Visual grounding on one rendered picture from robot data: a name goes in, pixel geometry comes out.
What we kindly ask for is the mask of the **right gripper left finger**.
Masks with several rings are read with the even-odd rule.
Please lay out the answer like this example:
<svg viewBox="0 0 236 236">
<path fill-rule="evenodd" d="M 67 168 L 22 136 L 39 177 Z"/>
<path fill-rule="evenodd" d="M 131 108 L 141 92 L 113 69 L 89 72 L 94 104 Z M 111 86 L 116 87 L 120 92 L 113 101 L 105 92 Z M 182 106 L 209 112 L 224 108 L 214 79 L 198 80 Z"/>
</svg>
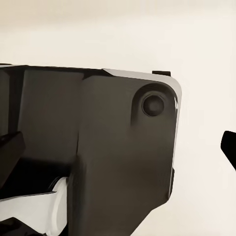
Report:
<svg viewBox="0 0 236 236">
<path fill-rule="evenodd" d="M 26 149 L 21 131 L 0 136 L 0 190 Z"/>
</svg>

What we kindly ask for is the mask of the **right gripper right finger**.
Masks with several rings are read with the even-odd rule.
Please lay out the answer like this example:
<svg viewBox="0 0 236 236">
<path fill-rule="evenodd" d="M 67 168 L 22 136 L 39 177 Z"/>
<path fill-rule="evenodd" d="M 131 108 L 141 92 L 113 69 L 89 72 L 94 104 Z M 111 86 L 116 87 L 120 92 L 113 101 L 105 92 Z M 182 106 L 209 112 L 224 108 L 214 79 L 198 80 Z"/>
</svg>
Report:
<svg viewBox="0 0 236 236">
<path fill-rule="evenodd" d="M 236 133 L 225 131 L 221 140 L 220 148 L 236 170 Z"/>
</svg>

